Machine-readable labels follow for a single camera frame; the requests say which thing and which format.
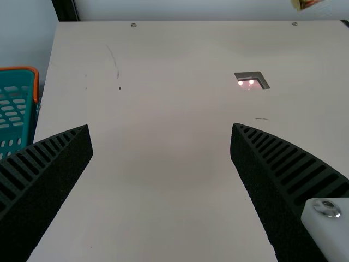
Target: white wall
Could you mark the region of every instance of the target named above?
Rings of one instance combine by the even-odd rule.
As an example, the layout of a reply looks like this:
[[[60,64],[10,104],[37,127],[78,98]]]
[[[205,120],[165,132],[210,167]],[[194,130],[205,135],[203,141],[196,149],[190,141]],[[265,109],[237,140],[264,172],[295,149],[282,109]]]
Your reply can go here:
[[[348,0],[300,13],[290,0],[76,0],[82,21],[348,19]]]
[[[34,66],[42,85],[57,22],[51,0],[0,0],[0,66]]]

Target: rectangular hole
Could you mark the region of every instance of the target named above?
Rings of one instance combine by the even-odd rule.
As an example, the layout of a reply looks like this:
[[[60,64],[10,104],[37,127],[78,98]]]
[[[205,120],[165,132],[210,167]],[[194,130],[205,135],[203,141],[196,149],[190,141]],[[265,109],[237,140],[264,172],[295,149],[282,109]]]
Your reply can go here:
[[[287,155],[282,157],[279,161],[277,161],[275,164],[272,165],[272,170],[275,170],[278,168],[284,161],[288,160],[290,157],[292,157],[295,153],[297,153],[298,149],[293,149],[291,152],[289,152]]]
[[[21,98],[21,99],[13,99],[13,103],[15,103],[15,104],[25,103],[25,102],[26,101],[23,98]]]
[[[22,154],[18,153],[17,154],[18,158],[20,159],[20,161],[22,161],[22,163],[31,171],[33,172],[35,175],[39,174],[39,170],[37,170],[37,168],[28,161],[27,158],[25,158]]]
[[[23,170],[12,158],[8,158],[7,162],[14,167],[18,171],[19,174],[21,174],[27,181],[33,180],[31,176],[28,175],[27,172]]]
[[[62,147],[65,146],[65,143],[63,142],[62,138],[60,138],[60,137],[58,136],[58,137],[57,137],[57,140],[58,140],[58,142],[60,143],[60,145],[61,145]]]
[[[293,180],[294,178],[296,178],[300,173],[302,173],[305,169],[307,169],[308,167],[310,167],[311,165],[313,165],[316,162],[315,159],[311,159],[309,161],[307,161],[305,164],[303,164],[302,166],[300,166],[299,168],[297,168],[294,172],[290,173],[288,176],[286,176],[282,181],[281,184],[284,186],[286,184],[288,184],[291,180]]]
[[[50,140],[51,145],[55,148],[56,151],[59,151],[59,147],[56,145],[56,143],[54,142],[54,140],[51,138]]]
[[[335,190],[333,190],[331,193],[329,193],[326,198],[340,198],[342,197],[347,191],[349,190],[349,184],[343,183],[339,187],[337,187]]]
[[[21,93],[9,93],[10,97],[20,97]]]
[[[40,147],[34,146],[34,148],[47,162],[50,162],[50,158],[40,149]]]
[[[257,133],[257,131],[256,130],[254,130],[251,134],[249,134],[249,139],[251,139],[252,138],[252,136],[254,136],[255,134]]]
[[[302,195],[298,196],[294,200],[294,204],[296,206],[300,206],[304,204],[309,198],[313,198],[315,194],[326,188],[328,185],[333,183],[338,179],[338,176],[336,174],[330,174],[328,177],[320,181],[318,184],[310,188],[308,191],[304,192]]]
[[[259,148],[268,138],[269,138],[269,135],[265,136],[265,137],[256,145],[256,148]]]
[[[288,169],[290,169],[293,165],[295,165],[297,162],[299,162],[301,159],[303,159],[306,156],[305,153],[300,154],[298,157],[296,157],[294,160],[290,161],[287,165],[285,165],[283,168],[278,170],[275,173],[276,177],[281,176],[284,172],[286,172]]]
[[[17,112],[7,112],[7,113],[5,113],[5,115],[7,115],[7,116],[15,116],[15,115],[17,115]]]
[[[18,88],[16,86],[7,86],[4,88],[7,92],[13,92],[13,91],[17,91]]]
[[[51,156],[56,156],[56,153],[46,144],[46,142],[42,142],[43,147],[51,154]]]
[[[67,134],[63,134],[64,138],[66,139],[67,142],[70,141],[70,138],[67,136]]]
[[[263,133],[259,133],[258,136],[256,136],[255,138],[253,138],[252,144],[254,144],[255,142],[257,142],[258,139],[261,138],[262,135],[263,135]]]
[[[24,189],[24,185],[16,178],[14,177],[6,168],[0,165],[0,173],[4,175],[10,181],[16,188],[18,188],[20,191]]]
[[[300,189],[302,186],[304,186],[306,183],[308,183],[310,180],[312,180],[314,177],[316,177],[318,174],[320,174],[325,169],[326,169],[326,167],[324,165],[319,166],[313,172],[309,173],[304,178],[302,178],[297,183],[295,183],[292,187],[290,187],[287,190],[288,194],[292,194],[295,191],[297,191],[298,189]]]
[[[45,167],[44,163],[41,162],[41,160],[31,150],[26,149],[26,152],[34,159],[35,162],[38,163],[38,165],[40,165],[42,168]]]
[[[16,116],[16,117],[10,117],[9,120],[10,121],[18,121],[18,120],[21,120],[21,118],[19,116]]]
[[[9,190],[3,183],[0,183],[0,191],[9,199],[14,200],[16,195]]]
[[[282,142],[278,142],[275,146],[273,146],[269,151],[267,151],[267,153],[265,153],[263,155],[263,158],[266,158],[268,155],[270,155],[272,152],[274,152],[275,149],[277,149],[280,145],[282,144]]]
[[[290,147],[290,145],[286,145],[284,146],[282,149],[280,149],[277,153],[273,154],[268,160],[267,160],[267,164],[271,163],[272,161],[274,161],[274,159],[276,157],[278,157],[280,154],[282,154],[286,149],[288,149]]]
[[[3,106],[1,108],[2,111],[9,111],[9,110],[13,110],[13,106]]]
[[[4,211],[6,206],[0,201],[0,212]]]

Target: screw head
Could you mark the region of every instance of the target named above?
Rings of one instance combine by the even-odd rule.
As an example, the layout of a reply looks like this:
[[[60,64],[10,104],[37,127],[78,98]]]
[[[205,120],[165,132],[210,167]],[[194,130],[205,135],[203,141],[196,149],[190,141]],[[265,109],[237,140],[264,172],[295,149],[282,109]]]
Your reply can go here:
[[[312,206],[317,212],[327,217],[339,218],[341,216],[341,210],[339,206],[328,199],[314,199],[312,202]]]

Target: basket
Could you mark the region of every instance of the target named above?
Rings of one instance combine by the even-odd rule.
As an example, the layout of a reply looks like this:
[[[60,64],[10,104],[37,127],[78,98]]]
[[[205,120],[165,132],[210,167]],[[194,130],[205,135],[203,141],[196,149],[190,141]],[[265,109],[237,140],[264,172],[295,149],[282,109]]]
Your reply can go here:
[[[0,68],[0,159],[33,143],[39,113],[39,72]]]

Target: white table surface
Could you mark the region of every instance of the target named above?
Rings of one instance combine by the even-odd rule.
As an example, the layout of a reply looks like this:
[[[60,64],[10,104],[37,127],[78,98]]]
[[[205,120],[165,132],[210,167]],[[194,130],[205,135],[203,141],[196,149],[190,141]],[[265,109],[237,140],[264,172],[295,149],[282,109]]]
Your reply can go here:
[[[94,156],[29,261],[276,261],[230,160],[231,127],[347,175],[349,29],[136,23],[57,26],[35,140],[88,124]],[[249,71],[271,89],[240,90],[234,73]]]

